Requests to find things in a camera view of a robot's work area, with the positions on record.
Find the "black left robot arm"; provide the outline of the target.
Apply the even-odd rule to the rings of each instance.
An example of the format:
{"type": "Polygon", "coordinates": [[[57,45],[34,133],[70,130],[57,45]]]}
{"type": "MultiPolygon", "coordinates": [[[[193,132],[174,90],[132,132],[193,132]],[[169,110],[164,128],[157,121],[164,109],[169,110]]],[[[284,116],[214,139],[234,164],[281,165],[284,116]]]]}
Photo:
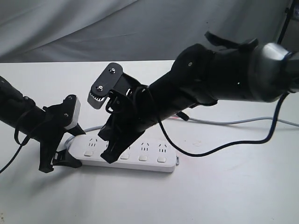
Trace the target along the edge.
{"type": "Polygon", "coordinates": [[[80,101],[68,95],[61,104],[39,108],[5,78],[0,79],[0,120],[14,128],[14,140],[25,146],[30,139],[40,143],[39,171],[49,173],[54,166],[79,168],[82,162],[67,149],[57,151],[65,133],[84,135],[78,123],[80,101]]]}

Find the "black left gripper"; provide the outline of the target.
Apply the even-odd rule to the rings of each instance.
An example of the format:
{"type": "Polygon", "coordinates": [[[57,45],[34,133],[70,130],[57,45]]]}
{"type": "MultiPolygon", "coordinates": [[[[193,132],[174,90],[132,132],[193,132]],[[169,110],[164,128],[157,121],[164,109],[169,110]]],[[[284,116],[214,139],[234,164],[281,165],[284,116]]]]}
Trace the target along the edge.
{"type": "Polygon", "coordinates": [[[66,130],[63,127],[62,105],[43,107],[43,119],[38,123],[38,141],[40,142],[39,171],[49,173],[54,166],[79,168],[82,162],[74,158],[67,149],[57,151],[57,148],[65,133],[73,136],[85,135],[85,131],[79,124],[66,130]]]}

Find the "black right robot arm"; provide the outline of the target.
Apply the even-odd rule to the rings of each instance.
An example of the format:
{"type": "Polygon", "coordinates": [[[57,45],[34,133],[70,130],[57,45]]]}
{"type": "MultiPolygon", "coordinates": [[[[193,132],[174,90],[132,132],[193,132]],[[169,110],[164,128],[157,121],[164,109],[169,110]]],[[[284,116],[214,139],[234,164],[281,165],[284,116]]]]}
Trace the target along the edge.
{"type": "Polygon", "coordinates": [[[298,92],[298,52],[257,39],[235,43],[209,32],[206,38],[223,49],[215,52],[194,44],[150,85],[125,74],[117,63],[106,67],[95,83],[103,87],[99,98],[109,98],[110,116],[98,134],[108,142],[101,154],[106,162],[117,161],[146,129],[181,116],[186,108],[213,106],[220,100],[277,101],[280,107],[287,95],[298,92]]]}

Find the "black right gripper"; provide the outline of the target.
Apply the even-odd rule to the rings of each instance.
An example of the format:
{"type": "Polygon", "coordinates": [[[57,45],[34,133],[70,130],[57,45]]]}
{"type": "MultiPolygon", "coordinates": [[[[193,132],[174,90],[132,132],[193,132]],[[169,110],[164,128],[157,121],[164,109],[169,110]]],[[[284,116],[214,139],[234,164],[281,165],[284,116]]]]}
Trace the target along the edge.
{"type": "Polygon", "coordinates": [[[149,86],[123,73],[109,92],[106,111],[110,114],[99,136],[108,142],[100,157],[111,164],[149,127],[158,123],[159,81],[149,86]]]}

